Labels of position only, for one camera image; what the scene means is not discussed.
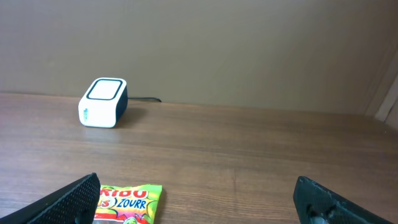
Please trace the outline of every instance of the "black cable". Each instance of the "black cable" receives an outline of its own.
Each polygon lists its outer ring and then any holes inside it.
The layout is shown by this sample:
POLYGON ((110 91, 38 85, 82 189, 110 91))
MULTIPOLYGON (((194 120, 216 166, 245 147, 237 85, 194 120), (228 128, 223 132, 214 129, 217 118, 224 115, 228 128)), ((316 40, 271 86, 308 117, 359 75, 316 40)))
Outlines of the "black cable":
POLYGON ((129 100, 154 100, 158 101, 159 103, 162 102, 162 100, 156 97, 129 97, 129 100))

